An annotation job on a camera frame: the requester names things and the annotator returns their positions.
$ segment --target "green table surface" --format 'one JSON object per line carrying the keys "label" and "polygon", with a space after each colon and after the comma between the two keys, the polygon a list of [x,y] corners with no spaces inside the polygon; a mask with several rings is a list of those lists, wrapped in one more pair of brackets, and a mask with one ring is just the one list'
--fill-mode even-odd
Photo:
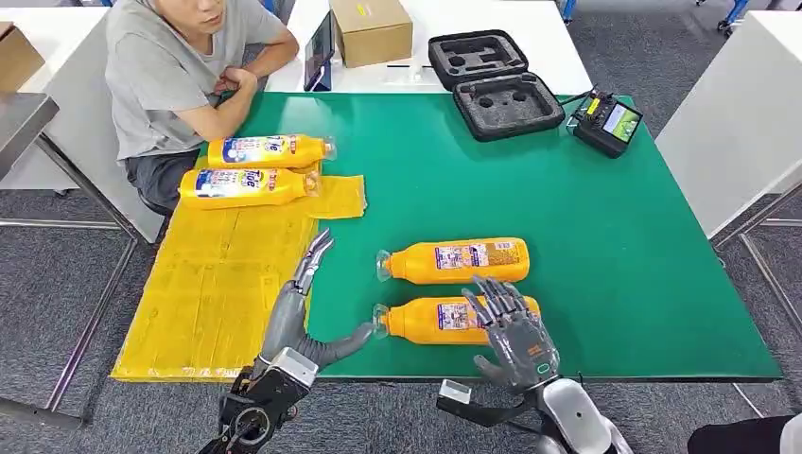
{"label": "green table surface", "polygon": [[[532,266],[517,285],[540,304],[564,375],[781,377],[644,125],[611,160],[562,127],[477,142],[450,94],[260,94],[238,135],[276,133],[334,136],[339,156],[323,173],[365,176],[365,216],[322,221],[336,239],[309,314],[322,341],[369,320],[376,303],[460,294],[379,282],[379,249],[518,236]],[[477,353],[495,358],[487,347],[372,339],[323,376],[472,377]]]}

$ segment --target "yellow foam pad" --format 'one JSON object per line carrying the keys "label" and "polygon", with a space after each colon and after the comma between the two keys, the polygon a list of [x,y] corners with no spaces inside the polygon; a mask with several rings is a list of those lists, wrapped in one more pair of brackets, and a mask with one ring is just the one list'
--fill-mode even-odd
{"label": "yellow foam pad", "polygon": [[317,219],[360,217],[364,208],[361,176],[323,177],[319,197],[283,206],[203,211],[179,203],[112,377],[233,380],[253,363]]}

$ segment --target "dark pants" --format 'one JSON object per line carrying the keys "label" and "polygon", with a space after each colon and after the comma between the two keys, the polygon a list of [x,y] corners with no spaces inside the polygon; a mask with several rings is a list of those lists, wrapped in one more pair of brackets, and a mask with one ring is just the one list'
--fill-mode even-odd
{"label": "dark pants", "polygon": [[184,153],[128,158],[125,160],[128,181],[146,201],[175,210],[181,178],[195,166],[198,153],[199,150],[195,149]]}
{"label": "dark pants", "polygon": [[704,426],[688,440],[688,454],[777,454],[782,429],[793,416]]}

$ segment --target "cable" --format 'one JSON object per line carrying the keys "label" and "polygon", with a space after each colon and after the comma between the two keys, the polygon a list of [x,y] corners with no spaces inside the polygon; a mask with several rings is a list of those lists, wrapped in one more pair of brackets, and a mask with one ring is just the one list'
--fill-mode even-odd
{"label": "cable", "polygon": [[538,435],[542,435],[543,434],[543,432],[541,432],[540,430],[538,430],[536,428],[530,428],[529,426],[525,426],[525,425],[517,423],[515,421],[504,421],[504,424],[506,424],[507,426],[510,426],[512,428],[517,428],[518,430],[520,430],[522,432],[536,433]]}
{"label": "cable", "polygon": [[592,92],[592,91],[593,90],[588,90],[588,91],[586,91],[584,93],[580,93],[580,94],[578,94],[576,96],[572,96],[572,97],[570,97],[568,99],[562,100],[562,101],[560,101],[560,105],[561,106],[565,106],[566,104],[574,102],[574,101],[576,101],[578,99],[582,99],[583,97],[588,96],[590,94],[590,92]]}
{"label": "cable", "polygon": [[741,391],[740,386],[736,385],[735,383],[732,383],[732,386],[735,388],[735,391],[737,391],[738,394],[740,394],[741,397],[743,397],[743,400],[746,401],[746,403],[749,405],[750,408],[752,408],[752,411],[754,411],[758,417],[765,418],[763,413],[761,413],[760,410],[758,410],[758,407],[755,407],[755,404],[753,404],[752,401],[749,400],[749,397],[746,397],[746,394],[744,394],[743,391]]}

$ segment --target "yellow bottle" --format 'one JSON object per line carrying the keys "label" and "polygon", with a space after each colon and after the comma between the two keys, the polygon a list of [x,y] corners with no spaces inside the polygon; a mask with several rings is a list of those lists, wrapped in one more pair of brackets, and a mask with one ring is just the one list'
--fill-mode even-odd
{"label": "yellow bottle", "polygon": [[[483,296],[477,298],[486,305]],[[525,296],[524,299],[529,309],[539,315],[540,307],[534,298]],[[462,296],[418,298],[390,308],[376,305],[374,325],[374,333],[380,338],[389,334],[421,344],[487,344],[487,335],[477,324],[476,312]]]}
{"label": "yellow bottle", "polygon": [[471,276],[515,282],[529,273],[529,252],[520,238],[417,243],[398,253],[379,251],[380,281],[397,277],[415,284],[464,284]]}
{"label": "yellow bottle", "polygon": [[316,196],[317,172],[295,173],[285,168],[190,170],[181,179],[181,201],[214,210],[254,205],[281,205]]}
{"label": "yellow bottle", "polygon": [[209,166],[217,168],[306,167],[333,160],[337,148],[330,137],[301,134],[232,137],[209,142]]}

